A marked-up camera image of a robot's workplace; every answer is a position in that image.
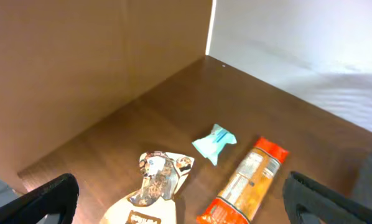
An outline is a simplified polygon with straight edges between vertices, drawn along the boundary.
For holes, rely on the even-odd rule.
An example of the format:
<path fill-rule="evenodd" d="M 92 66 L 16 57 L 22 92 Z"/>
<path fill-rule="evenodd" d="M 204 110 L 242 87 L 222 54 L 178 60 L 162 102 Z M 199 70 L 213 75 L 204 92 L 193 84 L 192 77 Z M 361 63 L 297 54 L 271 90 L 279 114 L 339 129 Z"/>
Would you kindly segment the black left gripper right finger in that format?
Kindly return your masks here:
<path fill-rule="evenodd" d="M 372 209 L 296 171 L 285 180 L 282 195 L 293 224 L 372 223 Z"/>

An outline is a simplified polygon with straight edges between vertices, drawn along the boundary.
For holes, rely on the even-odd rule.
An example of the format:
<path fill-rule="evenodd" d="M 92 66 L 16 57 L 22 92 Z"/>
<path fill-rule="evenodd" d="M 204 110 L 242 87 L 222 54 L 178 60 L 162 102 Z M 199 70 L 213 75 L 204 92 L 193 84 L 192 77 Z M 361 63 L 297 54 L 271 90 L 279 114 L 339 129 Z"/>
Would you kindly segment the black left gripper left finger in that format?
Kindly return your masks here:
<path fill-rule="evenodd" d="M 79 186 L 74 175 L 62 174 L 0 207 L 0 224 L 38 223 L 46 215 L 58 215 L 57 223 L 72 224 Z"/>

